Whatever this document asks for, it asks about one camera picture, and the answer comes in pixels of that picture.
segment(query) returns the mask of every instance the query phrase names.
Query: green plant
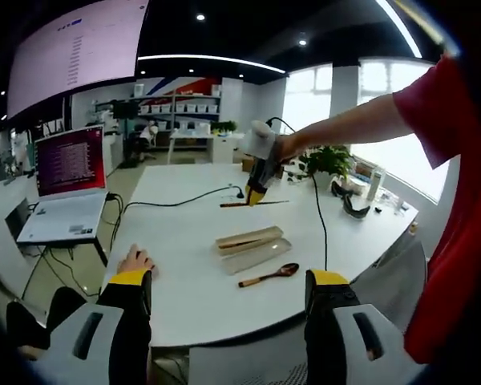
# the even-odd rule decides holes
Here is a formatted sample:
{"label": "green plant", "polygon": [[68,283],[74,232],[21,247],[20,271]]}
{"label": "green plant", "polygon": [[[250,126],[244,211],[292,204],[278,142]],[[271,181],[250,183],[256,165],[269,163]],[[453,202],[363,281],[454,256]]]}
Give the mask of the green plant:
{"label": "green plant", "polygon": [[234,132],[237,130],[237,123],[232,120],[229,120],[228,122],[212,122],[210,128],[212,131]]}
{"label": "green plant", "polygon": [[347,176],[350,165],[350,152],[346,146],[321,146],[299,157],[298,167],[311,176],[315,172]]}

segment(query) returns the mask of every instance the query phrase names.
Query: laptop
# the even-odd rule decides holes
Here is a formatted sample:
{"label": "laptop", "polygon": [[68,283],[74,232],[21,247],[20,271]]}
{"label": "laptop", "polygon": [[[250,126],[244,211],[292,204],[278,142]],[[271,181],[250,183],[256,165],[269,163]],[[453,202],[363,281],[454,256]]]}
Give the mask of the laptop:
{"label": "laptop", "polygon": [[102,142],[102,124],[35,142],[39,202],[17,242],[96,237],[107,197]]}

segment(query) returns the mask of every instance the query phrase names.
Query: ceiling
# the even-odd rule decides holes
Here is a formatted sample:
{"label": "ceiling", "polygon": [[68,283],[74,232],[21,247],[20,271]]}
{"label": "ceiling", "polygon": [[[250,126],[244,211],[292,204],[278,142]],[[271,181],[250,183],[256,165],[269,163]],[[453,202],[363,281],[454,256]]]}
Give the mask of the ceiling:
{"label": "ceiling", "polygon": [[[7,89],[15,47],[29,34],[90,0],[23,0],[12,7],[0,2],[0,92]],[[403,12],[424,59],[436,61],[441,49]],[[196,20],[198,13],[206,19]],[[307,45],[297,42],[305,39]],[[404,38],[375,0],[168,0],[152,1],[143,25],[139,56],[201,54],[245,59],[293,71],[319,63],[356,63],[366,56],[413,55]],[[266,83],[281,75],[236,63],[195,59],[144,60],[138,76],[244,75]],[[60,109],[59,100],[45,110]],[[6,97],[0,96],[0,117]]]}

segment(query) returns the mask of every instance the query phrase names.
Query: ceiling light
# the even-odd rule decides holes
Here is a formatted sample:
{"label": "ceiling light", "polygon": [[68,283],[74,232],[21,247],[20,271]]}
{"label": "ceiling light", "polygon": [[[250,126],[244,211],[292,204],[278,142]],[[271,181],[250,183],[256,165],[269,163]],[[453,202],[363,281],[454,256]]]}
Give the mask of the ceiling light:
{"label": "ceiling light", "polygon": [[280,74],[284,74],[285,71],[275,68],[266,66],[265,64],[249,62],[248,60],[241,60],[241,59],[232,59],[232,58],[224,58],[222,56],[211,56],[211,55],[151,55],[151,56],[141,56],[138,60],[151,60],[151,59],[211,59],[211,60],[222,60],[224,62],[232,62],[232,63],[239,63],[239,64],[246,64],[248,66],[254,66],[259,68],[264,68],[266,70],[271,70],[275,72],[279,72]]}
{"label": "ceiling light", "polygon": [[417,43],[414,41],[414,38],[411,37],[410,32],[407,30],[404,22],[402,22],[398,14],[395,12],[394,8],[392,8],[386,0],[376,0],[376,3],[385,11],[388,17],[392,20],[392,22],[394,22],[399,32],[401,32],[402,37],[408,43],[408,46],[410,47],[414,56],[418,59],[421,59],[422,54],[418,49]]}

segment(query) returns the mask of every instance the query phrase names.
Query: red sleeve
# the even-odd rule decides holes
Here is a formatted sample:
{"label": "red sleeve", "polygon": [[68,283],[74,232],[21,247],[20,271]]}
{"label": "red sleeve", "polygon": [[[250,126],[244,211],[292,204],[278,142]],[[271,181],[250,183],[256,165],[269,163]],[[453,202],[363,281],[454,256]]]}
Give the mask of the red sleeve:
{"label": "red sleeve", "polygon": [[443,57],[423,77],[395,92],[394,102],[432,168],[460,153],[460,130],[473,111],[456,61]]}

